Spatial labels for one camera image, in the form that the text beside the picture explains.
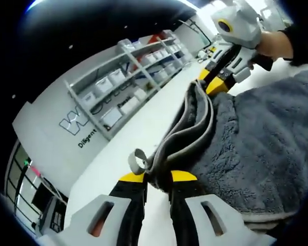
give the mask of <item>white table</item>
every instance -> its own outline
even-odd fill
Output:
[[[65,227],[70,224],[73,213],[98,195],[109,194],[119,178],[130,172],[127,158],[135,148],[141,148],[147,156],[156,149],[183,100],[188,84],[199,76],[207,63],[205,61],[198,64],[194,61],[190,67],[184,68],[98,154],[71,189]],[[251,77],[235,85],[229,93],[237,95],[242,91],[267,85],[294,75],[293,70],[282,59],[274,63],[271,72],[255,65]],[[150,185],[139,245],[176,245],[168,197]]]

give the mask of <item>black ceiling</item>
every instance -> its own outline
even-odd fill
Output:
[[[210,1],[189,2],[200,8]],[[117,41],[174,30],[195,14],[177,0],[44,0],[26,12],[31,3],[0,1],[1,174],[16,140],[11,123],[26,101]]]

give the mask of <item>shelving unit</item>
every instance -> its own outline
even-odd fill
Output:
[[[65,81],[68,92],[75,103],[81,108],[89,120],[108,140],[111,140],[116,135],[116,133],[134,116],[134,114],[136,114],[136,112],[142,106],[144,106],[144,104],[147,103],[147,101],[152,96],[154,96],[163,86],[165,86],[170,81],[174,75],[176,75],[182,69],[183,62],[177,58],[176,54],[179,53],[180,55],[184,56],[186,54],[188,55],[189,52],[184,46],[182,46],[182,48],[179,50],[172,50],[170,46],[181,43],[171,31],[166,30],[164,33],[167,36],[166,39],[160,40],[157,38],[157,42],[150,43],[133,50],[127,49],[119,42],[117,45],[117,51],[119,54],[117,54],[115,57],[104,63],[94,64],[93,68],[88,72],[80,74],[79,76],[75,76],[74,79],[71,79],[71,81],[68,79]],[[168,55],[156,59],[152,63],[145,66],[140,64],[139,60],[143,55],[160,49],[165,49]],[[171,58],[172,63],[174,63],[176,67],[176,70],[167,77],[163,78],[162,81],[156,81],[154,79],[153,73],[150,73],[148,70],[154,69],[156,66],[159,68],[163,67],[162,69],[164,69],[164,62]],[[131,73],[127,72],[123,68],[123,65],[126,63],[130,63],[130,65],[133,66],[135,65],[136,70],[131,71]],[[86,93],[89,93],[90,91],[93,92],[94,84],[99,79],[116,69],[121,69],[125,79],[122,80],[118,85],[113,85],[113,87],[107,90],[105,93],[96,95],[94,103],[91,106],[85,105],[81,98],[86,95]],[[110,127],[105,125],[101,118],[102,114],[105,114],[105,112],[109,110],[109,107],[112,108],[117,107],[118,105],[123,105],[122,102],[127,101],[128,98],[130,99],[130,97],[135,96],[133,95],[134,91],[137,88],[141,88],[136,81],[136,79],[141,74],[143,74],[142,79],[147,81],[146,85],[150,85],[149,87],[151,88],[146,92],[147,95],[144,98],[138,98],[139,103],[137,103],[137,105],[135,105],[132,110],[128,111],[127,114],[123,114],[119,109],[119,111],[122,113],[122,117],[116,121],[113,126]],[[97,108],[100,108],[99,112],[95,113],[95,109]]]

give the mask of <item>gray fleece blanket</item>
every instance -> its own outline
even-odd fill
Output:
[[[212,139],[185,170],[245,221],[296,213],[308,190],[308,71],[212,99]]]

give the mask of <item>black sleeve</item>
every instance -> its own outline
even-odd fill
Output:
[[[294,25],[281,30],[290,40],[293,47],[293,59],[291,60],[292,66],[300,66],[308,63],[308,44],[303,38],[301,31]]]

